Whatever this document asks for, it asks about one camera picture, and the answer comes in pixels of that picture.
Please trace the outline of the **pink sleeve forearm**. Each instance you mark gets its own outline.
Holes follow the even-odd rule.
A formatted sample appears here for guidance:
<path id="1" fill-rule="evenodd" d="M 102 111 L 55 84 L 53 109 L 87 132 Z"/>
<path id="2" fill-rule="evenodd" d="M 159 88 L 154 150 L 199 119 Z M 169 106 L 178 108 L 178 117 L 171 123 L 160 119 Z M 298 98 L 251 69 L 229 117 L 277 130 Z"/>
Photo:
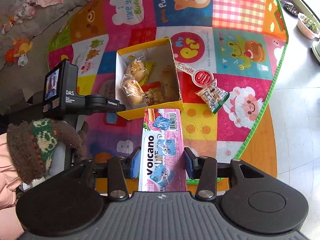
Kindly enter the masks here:
<path id="1" fill-rule="evenodd" d="M 1 239 L 18 239 L 24 233 L 16 215 L 16 189 L 23 183 L 12 163 L 7 134 L 1 135 Z"/>

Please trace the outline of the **left hand in knit glove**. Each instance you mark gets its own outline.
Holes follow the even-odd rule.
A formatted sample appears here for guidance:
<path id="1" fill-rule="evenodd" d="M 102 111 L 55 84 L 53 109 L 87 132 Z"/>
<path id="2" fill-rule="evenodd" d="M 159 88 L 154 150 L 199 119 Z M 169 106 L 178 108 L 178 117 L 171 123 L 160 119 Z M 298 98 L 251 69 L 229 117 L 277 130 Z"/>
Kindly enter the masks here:
<path id="1" fill-rule="evenodd" d="M 84 122 L 80 131 L 63 121 L 40 119 L 20 125 L 10 124 L 7 130 L 9 153 L 17 174 L 24 183 L 45 176 L 51 166 L 58 142 L 74 149 L 75 156 L 85 158 L 89 125 Z"/>

